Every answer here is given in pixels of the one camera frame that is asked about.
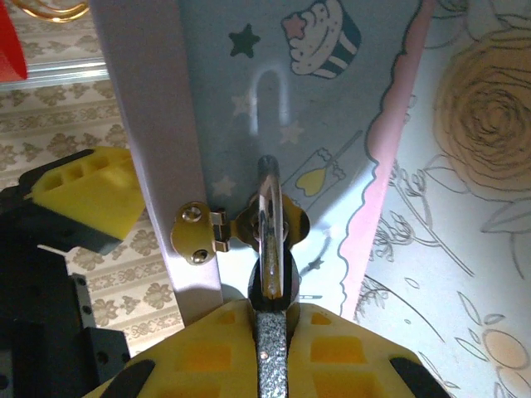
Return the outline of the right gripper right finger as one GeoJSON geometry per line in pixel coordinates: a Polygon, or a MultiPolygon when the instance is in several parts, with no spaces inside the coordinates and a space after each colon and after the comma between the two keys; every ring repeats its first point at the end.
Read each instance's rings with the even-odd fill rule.
{"type": "Polygon", "coordinates": [[[448,395],[414,352],[320,306],[300,305],[288,356],[289,397],[448,395]]]}

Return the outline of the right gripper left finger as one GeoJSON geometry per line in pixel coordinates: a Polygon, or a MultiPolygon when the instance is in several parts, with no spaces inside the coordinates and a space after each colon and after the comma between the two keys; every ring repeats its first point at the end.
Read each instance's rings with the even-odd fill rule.
{"type": "Polygon", "coordinates": [[[139,397],[257,397],[256,345],[246,299],[232,301],[132,358],[154,362],[139,397]]]}

